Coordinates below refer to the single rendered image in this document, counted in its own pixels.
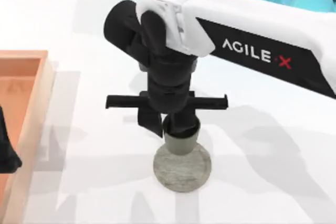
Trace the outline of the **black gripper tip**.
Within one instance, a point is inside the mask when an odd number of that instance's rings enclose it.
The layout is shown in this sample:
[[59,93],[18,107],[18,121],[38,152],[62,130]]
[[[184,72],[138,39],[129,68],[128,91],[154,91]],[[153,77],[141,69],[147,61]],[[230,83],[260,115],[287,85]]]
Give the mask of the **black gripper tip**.
[[22,164],[9,140],[3,109],[0,106],[0,174],[13,174]]

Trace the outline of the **salmon shallow box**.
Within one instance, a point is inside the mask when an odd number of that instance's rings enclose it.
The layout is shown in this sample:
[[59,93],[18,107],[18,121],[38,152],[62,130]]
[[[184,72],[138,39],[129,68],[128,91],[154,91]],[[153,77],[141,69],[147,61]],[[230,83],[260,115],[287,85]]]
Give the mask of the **salmon shallow box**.
[[23,165],[0,174],[0,224],[22,224],[55,72],[46,50],[0,50],[0,106]]

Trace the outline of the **grey round coaster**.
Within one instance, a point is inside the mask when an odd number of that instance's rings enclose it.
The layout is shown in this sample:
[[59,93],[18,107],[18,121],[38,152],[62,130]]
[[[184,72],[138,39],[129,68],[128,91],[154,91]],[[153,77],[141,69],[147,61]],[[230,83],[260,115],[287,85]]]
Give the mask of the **grey round coaster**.
[[186,155],[174,155],[163,145],[154,155],[153,171],[165,188],[190,193],[207,182],[212,171],[212,160],[201,144],[196,144]]

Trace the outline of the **grey cup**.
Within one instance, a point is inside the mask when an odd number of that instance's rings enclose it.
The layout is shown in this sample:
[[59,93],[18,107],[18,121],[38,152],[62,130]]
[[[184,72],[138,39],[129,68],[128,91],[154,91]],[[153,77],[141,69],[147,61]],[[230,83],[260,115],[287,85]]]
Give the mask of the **grey cup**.
[[190,153],[197,144],[201,123],[196,117],[196,124],[184,134],[173,135],[169,130],[170,122],[172,120],[167,116],[163,120],[163,137],[165,147],[174,155],[186,155]]

